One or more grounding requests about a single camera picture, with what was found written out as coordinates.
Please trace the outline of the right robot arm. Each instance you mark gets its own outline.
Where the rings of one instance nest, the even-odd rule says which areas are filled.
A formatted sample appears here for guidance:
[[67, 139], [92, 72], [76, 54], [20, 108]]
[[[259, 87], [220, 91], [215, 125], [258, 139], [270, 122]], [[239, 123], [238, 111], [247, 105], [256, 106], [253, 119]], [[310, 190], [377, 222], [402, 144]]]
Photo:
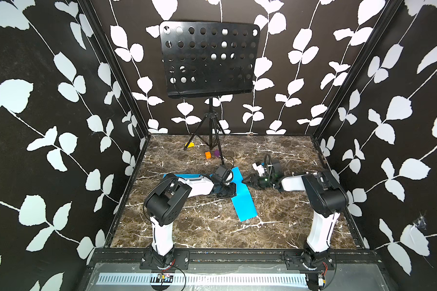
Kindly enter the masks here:
[[306, 192], [314, 216], [304, 254], [312, 260], [326, 255], [337, 219], [348, 206], [348, 195], [331, 171], [285, 175], [278, 162], [253, 164], [253, 168], [256, 172], [243, 179], [247, 186], [257, 190]]

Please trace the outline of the cyan paper sheet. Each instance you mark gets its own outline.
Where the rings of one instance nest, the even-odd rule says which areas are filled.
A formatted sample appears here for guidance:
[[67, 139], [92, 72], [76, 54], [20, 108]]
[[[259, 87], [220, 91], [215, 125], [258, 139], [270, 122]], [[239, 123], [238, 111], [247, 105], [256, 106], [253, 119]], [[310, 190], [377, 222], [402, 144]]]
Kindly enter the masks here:
[[167, 178], [171, 177], [177, 177], [178, 180], [182, 181], [182, 183], [190, 183], [194, 181], [202, 181], [203, 176], [201, 174], [174, 174], [174, 173], [168, 173], [163, 176], [162, 181], [164, 181]]
[[257, 217], [257, 210], [252, 200], [248, 186], [243, 183], [243, 176], [238, 167], [232, 168], [233, 180], [236, 185], [236, 196], [231, 199], [240, 222]]

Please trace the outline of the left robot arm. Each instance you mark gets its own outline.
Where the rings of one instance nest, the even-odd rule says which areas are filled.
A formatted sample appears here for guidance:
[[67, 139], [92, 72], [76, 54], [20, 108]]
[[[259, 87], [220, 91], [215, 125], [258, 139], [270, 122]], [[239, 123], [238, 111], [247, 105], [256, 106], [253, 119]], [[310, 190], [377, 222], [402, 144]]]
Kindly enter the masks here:
[[175, 175], [169, 173], [144, 200], [144, 207], [152, 224], [151, 247], [162, 259], [172, 253], [173, 222], [188, 198], [208, 196], [214, 199], [236, 196], [236, 183], [231, 169], [220, 165], [211, 175]]

